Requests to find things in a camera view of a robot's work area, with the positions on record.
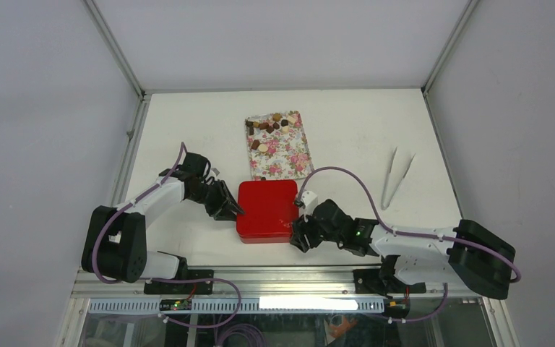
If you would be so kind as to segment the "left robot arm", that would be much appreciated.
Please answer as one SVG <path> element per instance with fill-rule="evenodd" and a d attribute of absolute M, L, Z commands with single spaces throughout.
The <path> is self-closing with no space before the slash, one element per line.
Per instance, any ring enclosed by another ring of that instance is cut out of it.
<path fill-rule="evenodd" d="M 185 259 L 150 251 L 147 230 L 162 214 L 185 201 L 202 205 L 216 221 L 235 221 L 244 214 L 226 183 L 212 175 L 210 161 L 200 154 L 182 152 L 173 167 L 161 171 L 136 197 L 93 210 L 82 269 L 108 284 L 160 279 L 170 293 L 181 293 L 189 283 L 188 273 L 182 270 Z"/>

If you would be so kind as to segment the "red square chocolate box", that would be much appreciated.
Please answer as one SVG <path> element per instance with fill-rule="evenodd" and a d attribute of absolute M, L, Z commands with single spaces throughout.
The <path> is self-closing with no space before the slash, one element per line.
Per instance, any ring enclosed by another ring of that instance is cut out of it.
<path fill-rule="evenodd" d="M 238 237 L 244 244 L 288 244 L 292 237 L 292 233 L 239 234 Z"/>

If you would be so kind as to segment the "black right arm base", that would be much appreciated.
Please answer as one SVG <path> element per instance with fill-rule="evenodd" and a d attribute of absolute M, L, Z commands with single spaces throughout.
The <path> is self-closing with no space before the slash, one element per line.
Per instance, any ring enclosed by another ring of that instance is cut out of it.
<path fill-rule="evenodd" d="M 392 294 L 424 294 L 425 283 L 406 285 L 393 274 L 381 271 L 380 268 L 353 270 L 353 282 L 357 294 L 377 294 L 391 297 Z"/>

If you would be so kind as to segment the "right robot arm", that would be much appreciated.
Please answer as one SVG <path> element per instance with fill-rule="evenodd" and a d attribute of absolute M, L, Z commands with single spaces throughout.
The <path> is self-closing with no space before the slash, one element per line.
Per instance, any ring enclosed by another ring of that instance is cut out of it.
<path fill-rule="evenodd" d="M 515 248 L 474 220 L 463 219 L 453 228 L 402 231 L 376 219 L 353 218 L 326 200 L 296 219 L 292 229 L 290 243 L 302 252 L 326 241 L 355 256 L 380 258 L 378 291 L 383 295 L 421 283 L 452 283 L 504 300 L 520 278 Z"/>

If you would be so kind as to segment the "silver metal tweezers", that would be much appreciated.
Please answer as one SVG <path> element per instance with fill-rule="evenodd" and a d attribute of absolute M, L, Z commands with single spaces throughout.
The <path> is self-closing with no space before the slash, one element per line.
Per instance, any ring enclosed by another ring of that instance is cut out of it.
<path fill-rule="evenodd" d="M 399 153 L 399 147 L 395 147 L 395 149 L 392 151 L 392 154 L 390 156 L 387 171 L 384 176 L 382 197 L 380 202 L 380 208 L 382 210 L 387 210 L 392 204 L 395 196 L 400 191 L 400 188 L 403 182 L 408 176 L 411 166 L 413 165 L 413 161 L 415 160 L 415 157 L 416 157 L 415 154 L 410 156 L 409 159 L 407 159 L 407 161 L 405 162 L 405 166 L 403 167 L 403 169 L 397 175 L 395 173 L 397 169 L 397 166 L 395 165 L 395 163 L 397 160 L 398 153 Z"/>

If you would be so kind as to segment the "red box lid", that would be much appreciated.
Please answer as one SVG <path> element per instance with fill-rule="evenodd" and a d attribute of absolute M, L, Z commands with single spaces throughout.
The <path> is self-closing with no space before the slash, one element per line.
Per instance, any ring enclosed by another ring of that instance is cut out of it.
<path fill-rule="evenodd" d="M 237 234 L 292 233 L 298 218 L 294 180 L 244 181 L 238 187 L 238 204 L 245 214 L 236 219 Z"/>

